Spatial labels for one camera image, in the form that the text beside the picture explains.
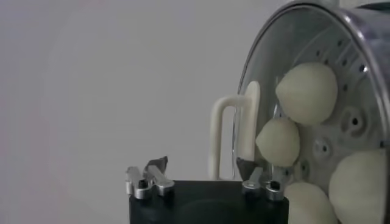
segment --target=bolt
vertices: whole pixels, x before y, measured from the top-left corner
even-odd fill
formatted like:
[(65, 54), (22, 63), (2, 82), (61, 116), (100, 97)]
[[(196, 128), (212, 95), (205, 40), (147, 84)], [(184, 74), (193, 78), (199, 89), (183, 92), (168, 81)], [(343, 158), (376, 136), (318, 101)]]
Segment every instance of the bolt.
[(143, 179), (138, 182), (138, 188), (144, 189), (147, 188), (147, 180)]

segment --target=black machine base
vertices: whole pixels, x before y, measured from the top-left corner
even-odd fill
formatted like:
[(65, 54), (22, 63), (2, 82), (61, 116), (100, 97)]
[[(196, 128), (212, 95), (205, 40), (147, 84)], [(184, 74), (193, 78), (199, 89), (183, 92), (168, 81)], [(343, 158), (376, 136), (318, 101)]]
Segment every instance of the black machine base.
[(242, 192), (238, 181), (175, 181), (165, 197), (129, 198), (130, 224), (288, 224), (288, 200)]

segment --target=metal bracket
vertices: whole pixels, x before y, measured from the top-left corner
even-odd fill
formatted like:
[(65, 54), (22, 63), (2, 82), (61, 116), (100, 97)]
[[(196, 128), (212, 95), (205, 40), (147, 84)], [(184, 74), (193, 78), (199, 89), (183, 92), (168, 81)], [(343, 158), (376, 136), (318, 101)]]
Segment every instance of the metal bracket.
[(173, 191), (175, 182), (167, 179), (157, 166), (148, 166), (146, 172), (152, 178), (153, 184), (156, 185), (159, 196), (164, 197), (166, 194)]
[(259, 179), (263, 174), (263, 168), (256, 167), (249, 177), (249, 180), (243, 181), (243, 192), (257, 192), (260, 190)]

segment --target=white plastic handle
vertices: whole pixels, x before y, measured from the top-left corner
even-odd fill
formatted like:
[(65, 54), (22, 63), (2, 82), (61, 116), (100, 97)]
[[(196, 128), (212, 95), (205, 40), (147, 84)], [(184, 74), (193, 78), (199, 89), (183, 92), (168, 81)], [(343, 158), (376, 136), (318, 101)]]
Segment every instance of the white plastic handle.
[(245, 95), (227, 96), (217, 100), (211, 111), (210, 155), (208, 157), (208, 175), (211, 180), (220, 180), (222, 117), (227, 107), (242, 107), (238, 135), (242, 136), (238, 146), (240, 157), (253, 161), (255, 157), (255, 135), (258, 106), (260, 103), (260, 86), (251, 82)]

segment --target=metal clamp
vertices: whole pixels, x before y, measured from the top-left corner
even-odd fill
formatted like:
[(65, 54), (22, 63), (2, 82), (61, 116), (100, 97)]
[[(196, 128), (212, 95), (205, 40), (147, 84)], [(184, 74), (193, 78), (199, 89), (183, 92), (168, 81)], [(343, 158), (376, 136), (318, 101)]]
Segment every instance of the metal clamp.
[(259, 179), (263, 174), (263, 168), (256, 167), (249, 177), (249, 180), (243, 181), (243, 193), (258, 192), (260, 190)]
[(167, 179), (157, 166), (148, 166), (146, 172), (152, 178), (154, 185), (156, 185), (159, 196), (164, 197), (169, 192), (173, 191), (175, 182)]
[(152, 195), (152, 185), (141, 176), (137, 167), (127, 168), (126, 192), (135, 198), (144, 200)]
[(282, 201), (284, 198), (283, 193), (283, 189), (277, 181), (270, 181), (266, 186), (266, 196), (270, 201)]

